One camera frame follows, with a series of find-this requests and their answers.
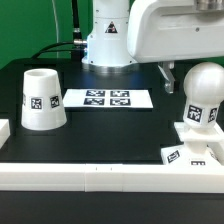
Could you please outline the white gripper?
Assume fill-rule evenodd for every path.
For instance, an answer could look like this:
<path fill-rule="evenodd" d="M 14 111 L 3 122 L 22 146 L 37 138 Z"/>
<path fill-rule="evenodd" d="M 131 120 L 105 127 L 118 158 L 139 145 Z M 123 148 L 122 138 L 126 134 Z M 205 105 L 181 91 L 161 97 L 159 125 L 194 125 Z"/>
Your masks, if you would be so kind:
<path fill-rule="evenodd" d="M 173 61 L 224 56 L 224 10 L 199 11 L 196 0 L 135 0 L 127 48 L 140 63 L 159 62 L 172 94 Z"/>

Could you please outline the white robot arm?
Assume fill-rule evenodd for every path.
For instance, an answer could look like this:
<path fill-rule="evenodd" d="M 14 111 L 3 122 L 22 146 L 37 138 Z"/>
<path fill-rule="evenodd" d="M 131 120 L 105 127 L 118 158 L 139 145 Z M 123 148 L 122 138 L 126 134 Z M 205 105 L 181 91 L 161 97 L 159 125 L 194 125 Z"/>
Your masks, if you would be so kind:
<path fill-rule="evenodd" d="M 86 69 L 106 74 L 156 62 L 165 89 L 179 60 L 224 56 L 224 0 L 93 0 Z"/>

